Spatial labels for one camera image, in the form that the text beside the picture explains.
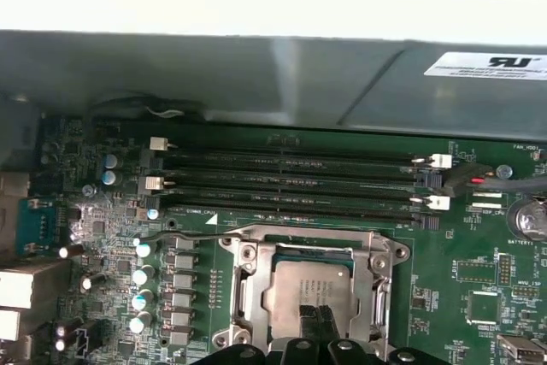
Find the screw hole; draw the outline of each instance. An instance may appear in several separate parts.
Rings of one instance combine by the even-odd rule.
[[[407,256],[407,251],[403,248],[397,248],[397,250],[395,251],[395,256],[397,258],[404,258]]]
[[[224,348],[226,346],[226,340],[224,339],[224,337],[218,337],[217,339],[215,339],[215,345],[219,348]]]

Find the black plastic part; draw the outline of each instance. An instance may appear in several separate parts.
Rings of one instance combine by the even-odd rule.
[[[194,363],[196,365],[262,365],[265,360],[266,357],[261,350],[252,345],[237,344]]]
[[[76,331],[79,327],[81,327],[83,323],[84,322],[79,317],[73,318],[71,320],[59,321],[56,327],[56,329],[59,330],[56,331],[57,336],[59,338],[65,338],[69,334]]]
[[[319,341],[319,312],[311,305],[300,305],[300,337]]]
[[[106,323],[105,320],[89,321],[75,331],[78,338],[74,358],[86,359],[94,350],[103,346]]]
[[[339,339],[340,334],[338,333],[332,309],[328,305],[321,305],[318,310],[321,318],[321,342]]]
[[[492,167],[477,162],[464,162],[450,170],[443,172],[443,187],[438,190],[439,194],[448,197],[459,197],[473,187],[470,181],[473,177],[482,177],[492,171]]]
[[[412,365],[450,365],[449,362],[438,359],[421,350],[415,350],[414,348],[394,350],[387,357],[387,363],[388,365],[409,365],[410,363]]]
[[[281,365],[302,365],[318,363],[319,345],[311,339],[294,338],[287,344]]]
[[[334,340],[328,345],[327,349],[333,365],[376,365],[383,363],[376,356],[367,355],[357,342],[350,339]]]

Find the cable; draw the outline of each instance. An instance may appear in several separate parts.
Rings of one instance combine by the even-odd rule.
[[[208,239],[224,239],[224,238],[242,238],[243,236],[241,234],[237,233],[226,233],[226,234],[191,234],[191,233],[181,233],[180,231],[160,231],[154,235],[150,235],[149,237],[142,237],[142,238],[136,238],[133,241],[134,245],[139,245],[141,243],[154,243],[156,241],[159,241],[161,239],[164,239],[166,237],[170,238],[182,238],[182,239],[189,239],[190,241],[204,241]]]
[[[176,109],[168,109],[162,112],[154,111],[150,107],[146,106],[146,109],[152,114],[157,115],[158,117],[161,117],[163,119],[173,119],[174,117],[179,117],[182,115],[185,115],[185,112],[182,110],[176,110]]]
[[[485,190],[538,192],[547,191],[547,177],[533,177],[524,180],[501,180],[485,178],[478,186]]]

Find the sticker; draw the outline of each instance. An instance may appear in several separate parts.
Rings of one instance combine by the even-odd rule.
[[[547,56],[492,53],[444,53],[425,76],[478,79],[547,80]]]

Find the chip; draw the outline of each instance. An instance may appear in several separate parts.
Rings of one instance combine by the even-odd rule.
[[[426,307],[425,298],[412,298],[412,308],[424,309]]]
[[[93,301],[91,303],[91,311],[103,312],[103,302],[102,301]]]
[[[272,274],[273,286],[264,296],[273,338],[300,334],[300,305],[328,305],[338,330],[347,329],[356,316],[350,270],[324,262],[281,261]]]
[[[88,263],[91,268],[101,268],[104,265],[104,260],[97,256],[90,258]]]
[[[93,233],[94,234],[104,234],[106,224],[104,221],[94,221],[93,222]]]
[[[68,209],[67,210],[67,221],[69,222],[78,222],[82,219],[82,210],[81,209]]]
[[[78,143],[66,143],[64,151],[65,151],[65,154],[78,154],[79,145]]]
[[[499,317],[498,295],[495,292],[471,292],[466,317],[469,324],[496,325]]]
[[[123,356],[124,359],[129,359],[135,351],[135,343],[131,341],[118,342],[118,353]]]
[[[131,273],[131,263],[129,261],[118,261],[118,272],[119,273]]]

